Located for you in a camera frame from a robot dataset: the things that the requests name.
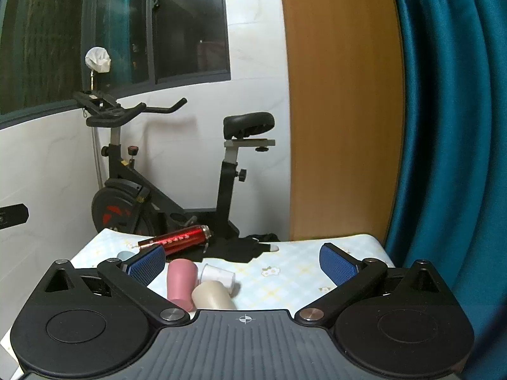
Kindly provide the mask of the light blue plastic cup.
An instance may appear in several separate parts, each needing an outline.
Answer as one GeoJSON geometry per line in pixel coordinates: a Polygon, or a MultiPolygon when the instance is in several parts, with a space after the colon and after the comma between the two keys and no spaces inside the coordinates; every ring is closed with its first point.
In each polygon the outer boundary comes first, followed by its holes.
{"type": "Polygon", "coordinates": [[[126,261],[126,260],[128,260],[128,259],[130,259],[130,258],[132,258],[132,257],[134,257],[134,256],[135,256],[135,253],[134,253],[134,252],[132,252],[132,251],[129,251],[129,250],[122,250],[122,251],[120,251],[120,252],[116,255],[116,257],[117,257],[119,260],[121,260],[122,262],[124,262],[124,261],[126,261]]]}

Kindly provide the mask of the pink plastic cup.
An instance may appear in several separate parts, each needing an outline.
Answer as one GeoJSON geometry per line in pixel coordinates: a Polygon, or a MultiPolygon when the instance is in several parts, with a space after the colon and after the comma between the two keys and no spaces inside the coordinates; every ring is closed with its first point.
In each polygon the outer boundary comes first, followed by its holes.
{"type": "Polygon", "coordinates": [[[167,299],[184,311],[193,310],[192,292],[198,281],[198,267],[187,259],[169,263],[167,273],[167,299]]]}

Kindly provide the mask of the white plastic cup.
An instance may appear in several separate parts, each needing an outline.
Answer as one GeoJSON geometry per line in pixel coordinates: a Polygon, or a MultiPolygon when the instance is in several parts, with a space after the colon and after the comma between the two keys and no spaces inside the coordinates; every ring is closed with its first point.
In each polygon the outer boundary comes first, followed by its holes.
{"type": "Polygon", "coordinates": [[[199,282],[220,282],[228,290],[228,293],[232,294],[234,292],[235,273],[206,263],[200,272],[199,282]]]}

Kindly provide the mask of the beige plastic cup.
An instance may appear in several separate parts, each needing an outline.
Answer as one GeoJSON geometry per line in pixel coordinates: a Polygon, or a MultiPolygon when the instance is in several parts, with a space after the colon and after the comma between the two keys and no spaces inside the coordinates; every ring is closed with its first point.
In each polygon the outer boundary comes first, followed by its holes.
{"type": "Polygon", "coordinates": [[[228,289],[216,281],[202,282],[192,291],[192,302],[196,309],[229,310],[236,309],[228,289]]]}

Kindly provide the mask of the red metal thermos bottle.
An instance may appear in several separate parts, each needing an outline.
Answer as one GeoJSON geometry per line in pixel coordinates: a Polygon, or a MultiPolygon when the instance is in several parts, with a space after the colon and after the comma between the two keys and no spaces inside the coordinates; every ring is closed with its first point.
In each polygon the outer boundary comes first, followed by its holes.
{"type": "Polygon", "coordinates": [[[193,246],[206,244],[210,237],[211,231],[207,225],[192,225],[178,231],[142,240],[138,242],[138,247],[139,249],[147,249],[154,245],[161,245],[165,255],[170,256],[193,246]]]}

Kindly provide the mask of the floral white tablecloth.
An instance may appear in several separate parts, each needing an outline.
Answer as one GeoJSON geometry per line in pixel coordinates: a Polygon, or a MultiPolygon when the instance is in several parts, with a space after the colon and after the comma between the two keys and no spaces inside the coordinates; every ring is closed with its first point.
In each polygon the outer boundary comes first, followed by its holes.
{"type": "MultiPolygon", "coordinates": [[[[101,231],[74,258],[51,264],[10,331],[27,379],[366,379],[331,331],[295,314],[336,286],[319,264],[323,241],[280,242],[249,263],[204,258],[235,273],[235,310],[187,312],[156,327],[97,273],[137,235],[101,231]]],[[[165,264],[148,288],[167,299],[165,264]]]]}

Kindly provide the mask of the black exercise bike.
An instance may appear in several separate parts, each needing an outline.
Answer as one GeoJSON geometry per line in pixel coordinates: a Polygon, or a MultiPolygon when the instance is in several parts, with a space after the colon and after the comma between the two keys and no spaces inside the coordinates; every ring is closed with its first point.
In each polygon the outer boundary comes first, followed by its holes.
{"type": "Polygon", "coordinates": [[[124,107],[108,93],[85,90],[72,99],[86,112],[86,125],[109,136],[96,150],[106,171],[91,198],[96,231],[156,236],[207,225],[215,237],[240,237],[230,219],[234,185],[247,179],[238,155],[275,146],[273,114],[226,116],[205,146],[201,140],[177,141],[166,132],[177,123],[165,122],[163,116],[181,110],[186,98],[165,107],[144,102],[124,107]]]}

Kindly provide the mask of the black cloth glove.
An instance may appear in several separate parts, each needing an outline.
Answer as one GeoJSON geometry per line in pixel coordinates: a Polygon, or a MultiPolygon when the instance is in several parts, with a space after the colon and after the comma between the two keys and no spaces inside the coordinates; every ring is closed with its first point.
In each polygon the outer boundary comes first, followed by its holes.
{"type": "Polygon", "coordinates": [[[274,233],[252,234],[246,237],[214,237],[204,252],[204,258],[218,258],[231,263],[249,263],[265,252],[278,250],[274,233]]]}

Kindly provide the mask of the teal curtain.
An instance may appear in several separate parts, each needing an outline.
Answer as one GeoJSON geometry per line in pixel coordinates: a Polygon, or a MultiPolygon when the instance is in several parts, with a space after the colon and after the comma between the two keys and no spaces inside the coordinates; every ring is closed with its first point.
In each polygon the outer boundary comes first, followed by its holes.
{"type": "Polygon", "coordinates": [[[475,333],[464,376],[506,376],[506,0],[395,0],[405,134],[386,249],[433,263],[475,333]]]}

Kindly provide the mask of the wooden wardrobe panel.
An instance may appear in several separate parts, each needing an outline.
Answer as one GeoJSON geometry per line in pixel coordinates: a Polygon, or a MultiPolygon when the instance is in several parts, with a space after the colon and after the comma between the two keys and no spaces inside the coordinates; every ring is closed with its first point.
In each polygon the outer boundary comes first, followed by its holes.
{"type": "Polygon", "coordinates": [[[404,131],[395,0],[283,0],[293,239],[384,240],[404,131]]]}

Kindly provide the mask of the white crumpled cloth bag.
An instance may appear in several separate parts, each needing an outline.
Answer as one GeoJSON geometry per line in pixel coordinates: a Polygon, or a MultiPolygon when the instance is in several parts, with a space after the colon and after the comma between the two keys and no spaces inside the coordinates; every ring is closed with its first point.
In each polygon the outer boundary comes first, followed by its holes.
{"type": "Polygon", "coordinates": [[[84,61],[86,66],[100,74],[108,73],[111,70],[111,58],[106,48],[95,46],[90,48],[85,54],[84,61]]]}

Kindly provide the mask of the dark framed window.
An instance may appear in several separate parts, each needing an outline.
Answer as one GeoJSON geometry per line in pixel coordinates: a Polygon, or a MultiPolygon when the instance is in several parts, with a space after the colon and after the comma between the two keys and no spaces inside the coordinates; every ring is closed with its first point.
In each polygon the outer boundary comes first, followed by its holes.
{"type": "Polygon", "coordinates": [[[120,98],[230,78],[225,0],[1,0],[1,125],[75,107],[96,87],[120,98]],[[106,48],[111,70],[84,61],[106,48]]]}

